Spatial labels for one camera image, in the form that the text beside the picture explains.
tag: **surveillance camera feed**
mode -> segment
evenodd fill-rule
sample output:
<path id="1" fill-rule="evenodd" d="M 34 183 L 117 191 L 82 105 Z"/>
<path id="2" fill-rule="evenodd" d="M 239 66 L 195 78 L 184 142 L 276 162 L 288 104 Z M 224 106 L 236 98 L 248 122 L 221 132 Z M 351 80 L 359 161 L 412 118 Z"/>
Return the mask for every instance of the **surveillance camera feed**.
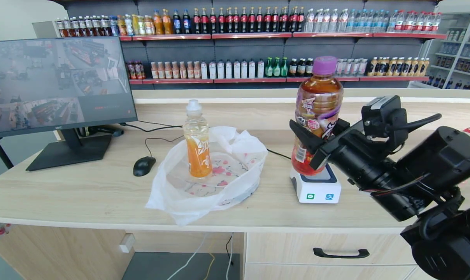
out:
<path id="1" fill-rule="evenodd" d="M 0 136 L 136 120 L 125 67 L 116 37 L 0 42 Z"/>

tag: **white plastic bag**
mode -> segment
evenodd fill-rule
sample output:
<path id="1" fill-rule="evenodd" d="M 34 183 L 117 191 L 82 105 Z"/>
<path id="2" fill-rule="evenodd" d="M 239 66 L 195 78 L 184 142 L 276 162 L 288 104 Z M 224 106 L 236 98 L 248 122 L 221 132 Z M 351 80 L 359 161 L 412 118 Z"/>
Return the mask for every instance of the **white plastic bag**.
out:
<path id="1" fill-rule="evenodd" d="M 268 154 L 258 138 L 247 131 L 216 126 L 210 128 L 209 150 L 212 175 L 199 183 L 188 172 L 186 140 L 175 145 L 158 167 L 146 208 L 166 211 L 177 225 L 187 225 L 254 193 Z"/>

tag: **green bottle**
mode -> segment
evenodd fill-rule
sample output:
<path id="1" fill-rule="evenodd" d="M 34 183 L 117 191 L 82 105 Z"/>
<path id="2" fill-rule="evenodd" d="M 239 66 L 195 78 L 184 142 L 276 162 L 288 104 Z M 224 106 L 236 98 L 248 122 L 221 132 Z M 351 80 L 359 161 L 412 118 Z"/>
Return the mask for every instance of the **green bottle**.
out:
<path id="1" fill-rule="evenodd" d="M 287 72 L 288 72 L 288 69 L 287 69 L 287 58 L 284 57 L 284 58 L 283 58 L 283 61 L 282 61 L 282 67 L 280 68 L 280 76 L 286 77 L 286 76 L 287 76 Z"/>
<path id="2" fill-rule="evenodd" d="M 267 77 L 272 77 L 273 76 L 273 66 L 271 65 L 271 60 L 273 60 L 271 57 L 268 58 L 267 62 L 267 68 L 265 70 L 265 74 Z"/>
<path id="3" fill-rule="evenodd" d="M 275 58 L 275 66 L 273 67 L 273 76 L 274 77 L 279 77 L 280 76 L 280 58 L 276 57 Z"/>

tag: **computer mouse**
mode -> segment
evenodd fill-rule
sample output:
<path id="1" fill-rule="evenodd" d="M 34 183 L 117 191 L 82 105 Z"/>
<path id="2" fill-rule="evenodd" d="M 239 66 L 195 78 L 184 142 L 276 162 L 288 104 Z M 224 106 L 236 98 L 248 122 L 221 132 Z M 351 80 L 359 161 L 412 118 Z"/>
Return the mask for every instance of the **computer mouse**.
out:
<path id="1" fill-rule="evenodd" d="M 133 175 L 140 177 L 147 175 L 155 164 L 155 158 L 151 156 L 145 156 L 135 162 L 133 166 Z"/>

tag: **drawer handle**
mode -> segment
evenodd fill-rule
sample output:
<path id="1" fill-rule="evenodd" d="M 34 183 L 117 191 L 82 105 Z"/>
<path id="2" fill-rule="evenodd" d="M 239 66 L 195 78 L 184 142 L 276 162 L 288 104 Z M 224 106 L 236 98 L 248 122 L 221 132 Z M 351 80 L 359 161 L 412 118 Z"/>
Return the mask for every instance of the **drawer handle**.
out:
<path id="1" fill-rule="evenodd" d="M 329 255 L 326 254 L 322 248 L 313 248 L 313 252 L 318 257 L 329 257 L 331 259 L 363 259 L 370 256 L 370 253 L 367 249 L 359 249 L 358 255 Z"/>

